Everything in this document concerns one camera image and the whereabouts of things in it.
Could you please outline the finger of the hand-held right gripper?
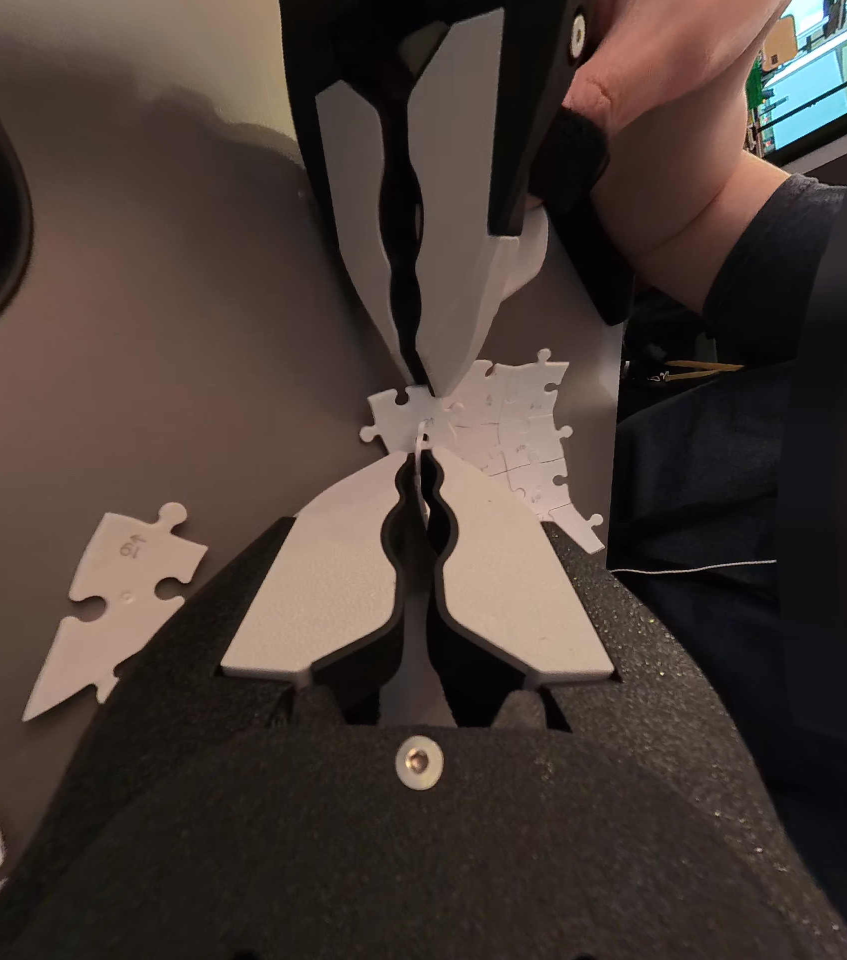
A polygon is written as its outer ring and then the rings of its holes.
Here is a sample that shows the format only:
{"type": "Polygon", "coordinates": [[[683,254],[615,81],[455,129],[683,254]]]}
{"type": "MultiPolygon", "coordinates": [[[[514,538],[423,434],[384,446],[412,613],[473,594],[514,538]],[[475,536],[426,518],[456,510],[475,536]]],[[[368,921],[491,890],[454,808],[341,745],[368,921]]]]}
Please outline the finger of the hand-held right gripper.
{"type": "Polygon", "coordinates": [[[512,239],[488,231],[504,11],[454,24],[409,97],[422,199],[416,350],[434,394],[471,369],[503,300],[512,239]]]}
{"type": "Polygon", "coordinates": [[[367,99],[341,79],[316,105],[345,270],[406,381],[430,383],[416,343],[423,210],[406,99],[367,99]]]}

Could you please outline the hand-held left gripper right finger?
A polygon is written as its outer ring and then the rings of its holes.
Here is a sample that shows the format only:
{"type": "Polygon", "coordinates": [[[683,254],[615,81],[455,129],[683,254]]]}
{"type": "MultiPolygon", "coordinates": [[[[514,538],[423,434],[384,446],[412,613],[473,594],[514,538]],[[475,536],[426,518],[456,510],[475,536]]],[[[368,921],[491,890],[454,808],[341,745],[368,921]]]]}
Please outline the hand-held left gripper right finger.
{"type": "Polygon", "coordinates": [[[444,447],[424,450],[434,592],[455,634],[515,669],[526,689],[615,671],[540,522],[511,491],[444,447]]]}

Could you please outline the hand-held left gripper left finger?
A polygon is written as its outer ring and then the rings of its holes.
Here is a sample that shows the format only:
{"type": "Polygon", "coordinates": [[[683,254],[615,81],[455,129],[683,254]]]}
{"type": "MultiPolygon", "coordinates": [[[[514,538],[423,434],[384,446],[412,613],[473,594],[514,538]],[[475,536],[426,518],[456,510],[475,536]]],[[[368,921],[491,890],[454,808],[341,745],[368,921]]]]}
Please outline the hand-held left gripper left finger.
{"type": "Polygon", "coordinates": [[[404,648],[412,456],[394,453],[295,517],[220,663],[232,677],[383,687],[404,648]]]}

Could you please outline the assembled white puzzle section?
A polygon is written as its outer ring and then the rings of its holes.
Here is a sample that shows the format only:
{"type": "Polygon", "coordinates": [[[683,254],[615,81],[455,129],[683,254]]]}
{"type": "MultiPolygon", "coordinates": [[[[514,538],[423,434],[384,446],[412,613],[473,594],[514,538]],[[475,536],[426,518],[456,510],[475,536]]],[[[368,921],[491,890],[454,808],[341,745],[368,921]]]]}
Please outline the assembled white puzzle section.
{"type": "Polygon", "coordinates": [[[474,361],[459,386],[440,398],[457,443],[448,448],[496,482],[506,485],[541,522],[555,523],[586,553],[604,548],[595,529],[599,514],[585,518],[570,490],[556,482],[568,475],[562,441],[571,426],[556,427],[557,388],[569,367],[550,360],[550,350],[518,366],[474,361]]]}

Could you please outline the white puzzle piece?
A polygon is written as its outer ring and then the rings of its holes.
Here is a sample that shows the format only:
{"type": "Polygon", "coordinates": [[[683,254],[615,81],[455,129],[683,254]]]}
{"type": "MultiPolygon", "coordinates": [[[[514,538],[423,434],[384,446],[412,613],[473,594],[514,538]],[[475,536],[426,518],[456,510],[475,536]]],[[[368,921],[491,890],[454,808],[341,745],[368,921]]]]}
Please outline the white puzzle piece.
{"type": "Polygon", "coordinates": [[[441,399],[425,386],[408,386],[406,401],[398,403],[398,391],[384,390],[368,397],[373,424],[359,431],[360,440],[371,443],[381,439],[388,453],[413,453],[420,426],[424,427],[432,447],[454,450],[457,435],[450,412],[441,399]]]}

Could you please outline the person's right forearm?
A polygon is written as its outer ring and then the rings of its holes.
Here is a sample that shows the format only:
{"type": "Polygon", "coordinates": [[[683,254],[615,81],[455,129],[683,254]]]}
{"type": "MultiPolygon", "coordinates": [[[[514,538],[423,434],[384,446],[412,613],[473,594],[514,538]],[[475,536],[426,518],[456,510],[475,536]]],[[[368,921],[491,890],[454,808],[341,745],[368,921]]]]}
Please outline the person's right forearm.
{"type": "Polygon", "coordinates": [[[637,277],[700,313],[731,250],[789,178],[744,150],[699,161],[615,156],[593,198],[637,277]]]}

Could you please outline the scattered loose puzzle pieces group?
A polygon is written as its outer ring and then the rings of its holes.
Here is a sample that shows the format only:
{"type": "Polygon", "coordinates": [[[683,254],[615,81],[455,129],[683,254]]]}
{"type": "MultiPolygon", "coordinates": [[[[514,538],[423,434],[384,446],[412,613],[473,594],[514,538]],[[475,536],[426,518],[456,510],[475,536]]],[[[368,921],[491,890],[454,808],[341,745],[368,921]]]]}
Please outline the scattered loose puzzle pieces group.
{"type": "MultiPolygon", "coordinates": [[[[99,597],[102,614],[90,621],[63,618],[26,703],[28,722],[94,686],[104,703],[118,683],[118,665],[142,648],[185,599],[162,599],[156,586],[166,579],[189,583],[207,547],[181,538],[174,527],[188,511],[180,503],[162,505],[157,520],[147,523],[127,515],[103,515],[77,565],[69,598],[99,597]]],[[[0,830],[0,866],[5,846],[0,830]]]]}

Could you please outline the person's right hand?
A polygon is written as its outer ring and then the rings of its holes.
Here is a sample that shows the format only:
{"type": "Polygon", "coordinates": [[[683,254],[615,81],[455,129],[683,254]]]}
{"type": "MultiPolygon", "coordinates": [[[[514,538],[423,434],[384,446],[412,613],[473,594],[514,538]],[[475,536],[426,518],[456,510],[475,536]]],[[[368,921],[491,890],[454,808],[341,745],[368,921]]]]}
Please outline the person's right hand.
{"type": "Polygon", "coordinates": [[[608,138],[594,189],[608,228],[671,234],[743,158],[744,86],[787,2],[595,2],[597,45],[562,105],[608,138]]]}

